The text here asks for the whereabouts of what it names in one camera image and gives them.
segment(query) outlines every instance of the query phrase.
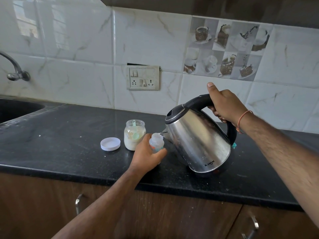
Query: kettle handle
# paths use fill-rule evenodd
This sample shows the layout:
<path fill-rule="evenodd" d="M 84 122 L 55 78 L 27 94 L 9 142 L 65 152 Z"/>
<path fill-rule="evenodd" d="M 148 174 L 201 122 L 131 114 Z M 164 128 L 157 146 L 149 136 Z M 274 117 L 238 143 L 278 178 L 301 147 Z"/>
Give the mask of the kettle handle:
<path fill-rule="evenodd" d="M 183 104 L 183 106 L 191 110 L 200 111 L 207 106 L 214 106 L 214 104 L 209 94 L 205 94 L 205 95 L 200 95 L 198 97 L 195 97 L 194 99 L 191 99 L 190 101 Z M 226 136 L 228 138 L 229 143 L 233 145 L 237 137 L 237 130 L 230 121 L 227 121 Z"/>

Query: forearm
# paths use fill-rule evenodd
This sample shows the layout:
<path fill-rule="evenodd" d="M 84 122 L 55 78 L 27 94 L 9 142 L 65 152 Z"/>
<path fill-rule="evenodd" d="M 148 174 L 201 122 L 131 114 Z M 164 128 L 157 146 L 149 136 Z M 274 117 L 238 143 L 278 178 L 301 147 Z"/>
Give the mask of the forearm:
<path fill-rule="evenodd" d="M 142 176 L 128 169 L 108 191 L 53 238 L 112 238 L 122 210 Z"/>
<path fill-rule="evenodd" d="M 240 125 L 319 226 L 319 157 L 253 114 L 245 115 Z"/>

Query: tiled backsplash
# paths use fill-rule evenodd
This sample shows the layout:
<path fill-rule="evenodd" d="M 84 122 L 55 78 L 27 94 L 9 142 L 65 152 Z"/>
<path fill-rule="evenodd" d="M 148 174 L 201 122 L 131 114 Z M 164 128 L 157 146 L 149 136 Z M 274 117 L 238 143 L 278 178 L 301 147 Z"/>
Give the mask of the tiled backsplash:
<path fill-rule="evenodd" d="M 222 25 L 230 25 L 223 28 L 229 36 L 218 35 Z M 207 37 L 206 28 L 196 36 L 201 26 L 209 27 Z M 253 38 L 238 41 L 254 26 Z M 9 81 L 14 68 L 0 56 L 0 94 L 165 115 L 207 93 L 212 81 L 277 128 L 319 133 L 317 29 L 112 8 L 100 0 L 0 0 L 0 29 L 0 50 L 31 75 L 30 82 Z M 267 42 L 252 51 L 256 39 Z M 234 74 L 225 76 L 220 68 L 233 54 Z M 126 63 L 160 65 L 160 90 L 127 90 Z M 239 71 L 250 64 L 253 72 Z"/>

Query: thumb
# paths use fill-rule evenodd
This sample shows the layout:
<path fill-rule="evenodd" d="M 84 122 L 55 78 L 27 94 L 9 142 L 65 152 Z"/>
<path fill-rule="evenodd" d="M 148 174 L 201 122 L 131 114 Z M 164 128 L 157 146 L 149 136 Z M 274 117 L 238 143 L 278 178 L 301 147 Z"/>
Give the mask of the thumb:
<path fill-rule="evenodd" d="M 207 89 L 213 103 L 215 100 L 220 99 L 220 97 L 222 96 L 222 94 L 212 82 L 207 83 Z"/>
<path fill-rule="evenodd" d="M 160 162 L 166 156 L 166 154 L 167 154 L 167 149 L 166 148 L 162 148 L 160 151 L 158 151 L 157 153 L 153 154 L 153 156 L 155 157 L 156 160 L 158 160 L 158 162 Z"/>

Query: countertop edge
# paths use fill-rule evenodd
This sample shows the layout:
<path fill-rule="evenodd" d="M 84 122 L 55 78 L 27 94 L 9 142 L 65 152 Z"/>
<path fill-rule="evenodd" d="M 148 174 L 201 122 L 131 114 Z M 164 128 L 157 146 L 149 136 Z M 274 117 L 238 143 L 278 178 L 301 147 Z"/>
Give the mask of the countertop edge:
<path fill-rule="evenodd" d="M 39 177 L 39 178 L 70 181 L 70 182 L 82 183 L 82 184 L 102 185 L 102 186 L 112 186 L 116 182 L 116 180 L 108 179 L 108 178 L 83 177 L 83 176 L 78 176 L 73 174 L 58 173 L 58 172 L 39 170 L 39 169 L 29 169 L 25 167 L 18 167 L 18 166 L 12 166 L 12 165 L 4 165 L 4 164 L 0 164 L 0 172 L 7 173 L 7 174 L 14 174 L 14 175 Z M 243 205 L 261 206 L 261 207 L 267 207 L 272 209 L 304 212 L 301 206 L 297 203 L 285 203 L 285 202 L 280 202 L 276 200 L 265 200 L 265 199 L 255 198 L 255 197 L 236 196 L 231 194 L 214 193 L 214 192 L 207 193 L 207 192 L 201 192 L 201 191 L 190 191 L 186 189 L 151 185 L 151 184 L 145 184 L 145 183 L 139 183 L 135 189 L 140 191 L 170 194 L 175 196 L 185 196 L 185 197 L 191 197 L 191 198 L 209 199 L 209 200 L 216 200 L 221 202 L 236 203 L 236 204 L 243 204 Z"/>

